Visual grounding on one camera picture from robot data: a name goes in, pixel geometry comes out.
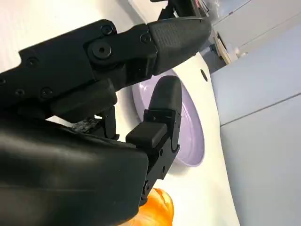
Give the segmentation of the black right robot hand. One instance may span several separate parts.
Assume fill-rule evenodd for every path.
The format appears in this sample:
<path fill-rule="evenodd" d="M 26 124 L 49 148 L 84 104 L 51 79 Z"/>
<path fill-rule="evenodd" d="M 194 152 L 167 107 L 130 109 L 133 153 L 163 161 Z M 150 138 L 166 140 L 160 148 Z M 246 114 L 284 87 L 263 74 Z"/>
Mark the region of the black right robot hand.
<path fill-rule="evenodd" d="M 182 85 L 162 76 L 144 118 L 118 140 L 117 91 L 194 56 L 198 17 L 118 33 L 99 20 L 20 51 L 0 75 L 0 223 L 115 226 L 134 217 L 179 152 Z"/>

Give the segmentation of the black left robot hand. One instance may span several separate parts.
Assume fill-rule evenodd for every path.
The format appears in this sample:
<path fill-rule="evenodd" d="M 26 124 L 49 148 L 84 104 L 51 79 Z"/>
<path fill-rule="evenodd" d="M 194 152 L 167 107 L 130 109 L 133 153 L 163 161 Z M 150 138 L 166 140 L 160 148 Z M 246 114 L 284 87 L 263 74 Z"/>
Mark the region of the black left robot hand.
<path fill-rule="evenodd" d="M 159 14 L 158 20 L 176 17 L 209 17 L 206 4 L 198 0 L 168 0 L 167 6 Z"/>

